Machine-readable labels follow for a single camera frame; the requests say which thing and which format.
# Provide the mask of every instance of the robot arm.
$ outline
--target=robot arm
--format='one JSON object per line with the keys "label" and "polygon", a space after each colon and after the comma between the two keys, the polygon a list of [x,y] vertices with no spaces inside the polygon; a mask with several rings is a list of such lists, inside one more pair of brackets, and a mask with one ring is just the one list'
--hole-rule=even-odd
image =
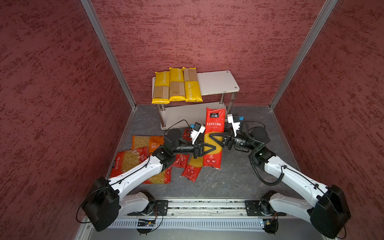
{"label": "robot arm", "polygon": [[[248,150],[251,165],[263,183],[273,186],[284,182],[305,199],[295,199],[269,191],[260,200],[261,212],[265,215],[284,212],[299,217],[312,223],[324,236],[335,238],[351,217],[344,192],[335,185],[328,187],[317,182],[288,165],[265,146],[270,139],[264,128],[255,127],[248,132],[245,123],[243,126],[246,126],[246,129],[242,131],[240,119],[243,118],[228,115],[228,121],[231,120],[233,127],[240,126],[234,131],[239,129],[243,136],[230,130],[223,134],[211,134],[210,137],[222,147]],[[217,136],[222,137],[221,142],[215,138]],[[260,177],[256,168],[277,177],[278,180],[274,183],[266,182]]]}
{"label": "robot arm", "polygon": [[164,145],[158,147],[144,162],[109,180],[103,177],[96,180],[81,207],[96,231],[107,228],[118,216],[131,212],[151,212],[154,198],[150,193],[141,191],[134,195],[127,194],[148,178],[170,167],[176,153],[193,153],[196,158],[215,149],[215,146],[203,142],[188,144],[181,139],[178,129],[172,129],[164,137]]}
{"label": "robot arm", "polygon": [[[272,186],[284,182],[304,198],[295,199],[269,191],[260,199],[260,211],[265,215],[284,212],[299,217],[311,222],[324,236],[335,238],[351,217],[343,191],[334,185],[327,187],[288,165],[265,146],[270,139],[264,128],[255,127],[248,132],[245,123],[246,129],[243,131],[243,122],[240,124],[240,120],[243,118],[229,114],[228,121],[235,130],[210,134],[210,138],[222,147],[250,152],[248,157],[251,166],[263,183]],[[215,146],[195,142],[197,136],[204,132],[203,126],[196,123],[192,128],[194,144],[186,143],[180,138],[181,132],[172,129],[164,138],[164,145],[156,149],[143,163],[109,181],[103,177],[96,180],[81,207],[97,231],[107,228],[119,215],[151,210],[150,201],[154,198],[148,192],[127,194],[146,179],[171,166],[176,153],[193,153],[196,158],[216,149]],[[240,130],[242,134],[237,134],[236,130]],[[264,181],[257,168],[278,180],[274,183]]]}

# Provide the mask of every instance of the black motor housing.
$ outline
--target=black motor housing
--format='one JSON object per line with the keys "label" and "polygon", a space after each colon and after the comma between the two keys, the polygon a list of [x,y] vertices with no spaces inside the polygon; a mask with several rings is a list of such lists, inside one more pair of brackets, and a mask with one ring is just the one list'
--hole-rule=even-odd
{"label": "black motor housing", "polygon": [[81,207],[99,232],[111,225],[119,215],[119,195],[105,178],[100,177],[93,183]]}
{"label": "black motor housing", "polygon": [[312,225],[324,236],[334,239],[351,218],[344,192],[332,185],[319,198],[316,206],[308,209]]}

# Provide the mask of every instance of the black cable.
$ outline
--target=black cable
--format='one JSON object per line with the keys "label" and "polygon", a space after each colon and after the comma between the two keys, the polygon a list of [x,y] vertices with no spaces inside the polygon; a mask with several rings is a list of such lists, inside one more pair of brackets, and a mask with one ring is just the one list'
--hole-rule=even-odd
{"label": "black cable", "polygon": [[[97,189],[97,190],[91,192],[90,194],[88,194],[88,195],[85,197],[85,199],[87,199],[92,193],[97,192],[97,191],[99,191],[99,190],[106,189],[106,188],[108,188],[108,186],[99,188],[99,189]],[[76,211],[76,221],[77,221],[78,223],[90,223],[90,222],[91,222],[91,221],[89,221],[89,222],[81,222],[81,221],[77,218],[77,215],[79,214],[79,210],[80,210],[80,208],[81,208],[81,205],[83,205],[83,203],[85,202],[85,199],[84,199],[84,201],[81,202],[79,208],[78,208],[77,211]]]}
{"label": "black cable", "polygon": [[268,186],[275,186],[275,185],[279,184],[279,183],[283,180],[284,173],[283,173],[283,170],[281,170],[281,174],[280,174],[279,178],[278,178],[276,181],[274,181],[274,182],[267,182],[266,180],[264,180],[264,179],[260,176],[259,172],[257,171],[256,166],[255,166],[255,165],[253,164],[253,162],[252,162],[252,157],[251,157],[249,160],[250,160],[250,162],[251,162],[251,166],[252,166],[253,170],[254,170],[255,173],[256,173],[256,176],[257,176],[257,177],[260,179],[260,181],[261,181],[262,183],[264,183],[265,185],[268,185]]}
{"label": "black cable", "polygon": [[185,119],[180,120],[180,121],[178,121],[177,123],[175,123],[175,124],[173,124],[172,126],[170,126],[170,127],[164,132],[164,136],[166,135],[166,133],[168,132],[168,130],[169,130],[171,127],[175,126],[176,124],[178,124],[179,122],[182,122],[182,121],[185,121],[185,122],[187,123],[187,125],[188,125],[187,127],[189,127],[189,124],[188,124],[187,120],[185,120]]}
{"label": "black cable", "polygon": [[154,230],[158,229],[158,227],[161,226],[161,224],[163,223],[163,220],[164,220],[164,214],[163,214],[162,212],[160,212],[160,211],[157,209],[157,207],[156,207],[156,210],[154,210],[154,211],[157,211],[157,212],[161,213],[161,216],[162,216],[162,218],[161,218],[161,222],[160,222],[160,224],[159,224],[155,229],[152,229],[151,231],[147,232],[146,234],[148,234],[148,233],[150,233],[150,232],[153,232]]}
{"label": "black cable", "polygon": [[[292,172],[295,172],[295,173],[299,174],[300,176],[302,176],[305,180],[309,181],[308,178],[304,177],[304,176],[303,176],[301,173],[299,173],[299,172],[296,172],[296,171],[294,171],[294,170],[292,170],[292,169],[290,169],[290,168],[288,168],[288,167],[285,167],[284,169],[291,170]],[[319,187],[316,187],[315,189],[319,189],[320,192],[322,192],[322,193],[325,195],[325,193],[324,193]]]}
{"label": "black cable", "polygon": [[146,163],[144,166],[142,166],[142,167],[141,167],[141,168],[139,168],[138,170],[134,171],[133,173],[131,173],[131,174],[129,174],[129,175],[127,175],[127,176],[125,176],[124,178],[122,178],[122,179],[118,180],[117,182],[115,182],[115,183],[111,184],[111,186],[113,186],[113,185],[115,185],[115,184],[117,184],[117,183],[121,183],[121,182],[122,182],[124,179],[126,179],[126,178],[127,178],[127,177],[129,177],[129,176],[131,176],[131,175],[132,175],[132,174],[134,174],[135,172],[137,172],[137,171],[140,171],[141,169],[143,169],[143,168],[147,167],[148,163],[149,163],[149,160],[147,161],[147,163]]}
{"label": "black cable", "polygon": [[265,129],[265,124],[262,123],[262,122],[259,122],[259,121],[246,121],[246,122],[258,122],[258,123],[261,123],[263,125],[263,128]]}
{"label": "black cable", "polygon": [[347,237],[347,229],[345,228],[345,226],[343,226],[344,227],[344,232],[345,232],[345,234],[344,234],[344,237],[338,237],[338,236],[336,236],[337,238],[339,238],[339,239],[345,239],[346,237]]}
{"label": "black cable", "polygon": [[236,148],[236,146],[233,146],[233,148],[234,148],[236,151],[239,151],[239,152],[245,152],[245,153],[248,153],[248,152],[249,152],[248,149],[247,149],[247,151],[245,151],[245,150],[241,150],[241,149]]}
{"label": "black cable", "polygon": [[252,137],[252,136],[249,134],[249,131],[248,131],[248,123],[247,123],[247,122],[241,122],[241,124],[240,124],[241,128],[240,128],[240,129],[243,128],[243,125],[245,125],[245,132],[241,131],[241,133],[245,134],[245,136],[246,136],[248,139],[251,139],[251,140],[253,140],[253,141],[255,141],[255,142],[264,144],[262,141],[260,141],[260,140],[257,139],[257,138]]}
{"label": "black cable", "polygon": [[[295,172],[295,173],[297,173],[297,174],[299,174],[300,176],[302,176],[305,180],[307,180],[307,181],[309,181],[309,179],[308,178],[306,178],[306,177],[304,177],[301,173],[299,173],[299,172],[296,172],[296,171],[294,171],[294,170],[292,170],[292,169],[290,169],[290,168],[287,168],[287,167],[285,167],[285,169],[288,169],[288,170],[291,170],[292,172]],[[333,202],[330,200],[330,198],[319,188],[319,187],[316,187],[316,189],[318,189],[327,199],[328,199],[328,201],[332,204],[332,207],[333,207],[333,209],[335,210],[335,212],[336,212],[336,214],[340,217],[340,214],[339,214],[339,212],[336,210],[336,207],[333,205]],[[338,237],[339,239],[345,239],[346,237],[347,237],[347,229],[345,228],[345,226],[343,226],[343,228],[344,228],[344,232],[345,232],[345,235],[344,235],[344,237],[342,237],[342,238],[340,238],[340,237]]]}

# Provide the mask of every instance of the plastic packaging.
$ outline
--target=plastic packaging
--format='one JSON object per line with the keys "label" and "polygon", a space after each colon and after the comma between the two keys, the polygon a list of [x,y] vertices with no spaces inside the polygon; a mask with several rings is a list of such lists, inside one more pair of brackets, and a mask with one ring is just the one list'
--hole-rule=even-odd
{"label": "plastic packaging", "polygon": [[111,177],[116,177],[127,172],[145,161],[147,158],[147,147],[119,152],[116,155],[115,162],[112,167]]}
{"label": "plastic packaging", "polygon": [[155,72],[155,87],[153,89],[152,104],[169,103],[169,71]]}
{"label": "plastic packaging", "polygon": [[202,102],[199,81],[197,80],[196,68],[184,68],[184,84],[186,102]]}
{"label": "plastic packaging", "polygon": [[203,157],[191,158],[187,167],[185,168],[183,174],[189,180],[196,182],[197,176],[200,173],[201,168],[203,167]]}
{"label": "plastic packaging", "polygon": [[[164,144],[164,136],[137,136],[132,137],[132,149],[147,147],[149,155],[160,146]],[[164,184],[170,183],[172,169],[168,167],[166,170],[161,173],[148,178],[143,183],[145,184]]]}
{"label": "plastic packaging", "polygon": [[224,132],[225,124],[225,109],[209,109],[207,108],[207,116],[205,123],[204,142],[216,146],[216,150],[204,155],[204,167],[213,167],[221,169],[221,156],[223,148],[209,137],[211,133]]}
{"label": "plastic packaging", "polygon": [[183,69],[169,68],[169,101],[185,101]]}
{"label": "plastic packaging", "polygon": [[[187,141],[192,141],[192,138],[190,137],[192,129],[190,127],[187,127],[184,131],[183,138]],[[176,160],[172,164],[173,167],[179,167],[179,168],[184,168],[187,166],[189,159],[189,154],[184,155],[184,154],[177,154],[176,155]]]}

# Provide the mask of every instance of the macaroni package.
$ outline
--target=macaroni package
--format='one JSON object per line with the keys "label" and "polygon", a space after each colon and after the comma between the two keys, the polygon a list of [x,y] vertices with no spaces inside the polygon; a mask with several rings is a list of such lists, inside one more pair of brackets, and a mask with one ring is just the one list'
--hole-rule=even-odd
{"label": "macaroni package", "polygon": [[[183,138],[187,141],[192,141],[192,138],[190,137],[190,133],[192,132],[192,128],[187,127],[184,131]],[[187,166],[187,162],[189,159],[189,154],[184,155],[184,154],[177,154],[176,155],[176,160],[172,164],[173,167],[179,167],[179,168],[184,168]]]}
{"label": "macaroni package", "polygon": [[183,68],[186,102],[202,102],[196,68]]}
{"label": "macaroni package", "polygon": [[187,167],[185,168],[183,174],[189,180],[196,182],[196,178],[200,173],[201,168],[203,167],[203,157],[191,158]]}
{"label": "macaroni package", "polygon": [[152,104],[169,103],[169,71],[155,72],[155,87],[153,89]]}
{"label": "macaroni package", "polygon": [[183,69],[169,68],[169,101],[185,101]]}
{"label": "macaroni package", "polygon": [[121,175],[133,167],[144,162],[148,158],[148,148],[142,147],[139,149],[127,150],[119,152],[116,155],[115,163],[113,164],[111,177]]}
{"label": "macaroni package", "polygon": [[[149,155],[160,146],[164,144],[164,136],[136,136],[132,137],[132,149],[147,147]],[[170,183],[172,169],[168,167],[166,170],[161,173],[148,178],[145,184],[164,184]]]}
{"label": "macaroni package", "polygon": [[[225,108],[209,109],[207,108],[207,116],[205,121],[204,142],[216,146],[216,150],[204,155],[204,167],[213,167],[221,169],[221,155],[223,148],[220,147],[213,139],[209,137],[211,133],[224,132],[225,124]],[[209,147],[204,147],[204,151],[209,150]]]}

